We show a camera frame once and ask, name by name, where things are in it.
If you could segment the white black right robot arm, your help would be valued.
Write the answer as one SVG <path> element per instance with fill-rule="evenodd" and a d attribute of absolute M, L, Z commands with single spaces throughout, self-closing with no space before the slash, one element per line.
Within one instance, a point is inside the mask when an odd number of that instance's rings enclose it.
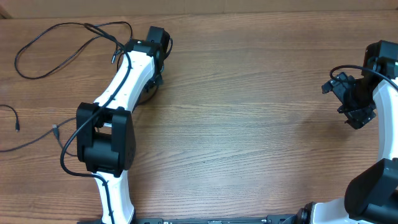
<path fill-rule="evenodd" d="M 346 124 L 359 130 L 376 121 L 376 160 L 349 182 L 341 198 L 310 202 L 278 221 L 397 223 L 397 43 L 371 43 L 362 65 L 338 65 L 329 76 L 322 93 L 336 96 Z"/>

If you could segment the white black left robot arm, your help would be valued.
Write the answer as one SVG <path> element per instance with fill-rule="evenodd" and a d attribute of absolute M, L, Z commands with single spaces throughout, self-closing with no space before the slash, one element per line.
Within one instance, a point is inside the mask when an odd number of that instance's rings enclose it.
<path fill-rule="evenodd" d="M 96 175 L 103 215 L 97 223 L 133 223 L 135 210 L 129 196 L 128 170 L 136 140 L 132 112 L 143 91 L 162 83 L 164 60 L 172 39 L 161 27 L 150 27 L 145 40 L 127 43 L 127 55 L 112 82 L 93 103 L 76 111 L 77 157 Z"/>

